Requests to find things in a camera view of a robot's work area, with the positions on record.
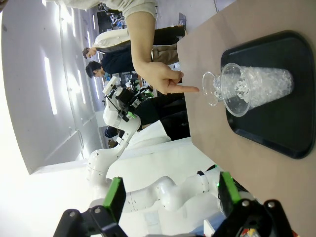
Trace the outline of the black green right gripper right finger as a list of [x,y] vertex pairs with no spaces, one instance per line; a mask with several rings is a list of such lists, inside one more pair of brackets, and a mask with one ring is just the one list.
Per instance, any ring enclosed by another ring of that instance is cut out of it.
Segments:
[[218,237],[292,237],[294,232],[281,203],[270,199],[260,204],[242,197],[229,172],[219,176],[218,195],[226,219]]

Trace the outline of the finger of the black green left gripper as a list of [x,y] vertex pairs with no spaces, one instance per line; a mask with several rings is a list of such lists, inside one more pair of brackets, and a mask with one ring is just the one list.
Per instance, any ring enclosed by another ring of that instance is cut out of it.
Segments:
[[154,97],[153,89],[150,86],[136,88],[134,89],[134,93],[139,101],[145,101]]
[[119,111],[119,116],[122,121],[129,122],[131,119],[135,119],[136,115],[129,111],[128,109],[121,109]]

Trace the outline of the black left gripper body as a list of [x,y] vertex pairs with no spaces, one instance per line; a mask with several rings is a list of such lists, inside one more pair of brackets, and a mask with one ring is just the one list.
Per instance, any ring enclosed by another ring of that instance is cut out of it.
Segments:
[[139,106],[137,96],[126,88],[118,88],[115,98],[118,100],[118,105],[123,111],[134,113]]

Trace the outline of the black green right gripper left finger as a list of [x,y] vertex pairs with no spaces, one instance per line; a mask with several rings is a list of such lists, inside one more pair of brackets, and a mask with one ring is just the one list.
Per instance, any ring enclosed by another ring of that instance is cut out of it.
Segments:
[[57,225],[55,237],[125,237],[119,220],[126,200],[126,191],[121,177],[115,177],[102,205],[88,208],[81,213],[67,209]]

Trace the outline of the person's right hand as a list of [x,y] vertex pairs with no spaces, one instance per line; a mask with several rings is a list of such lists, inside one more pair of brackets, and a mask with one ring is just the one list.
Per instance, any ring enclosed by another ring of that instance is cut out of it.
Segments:
[[164,63],[140,61],[134,63],[134,68],[145,81],[163,94],[199,92],[197,87],[180,85],[184,74],[171,70]]

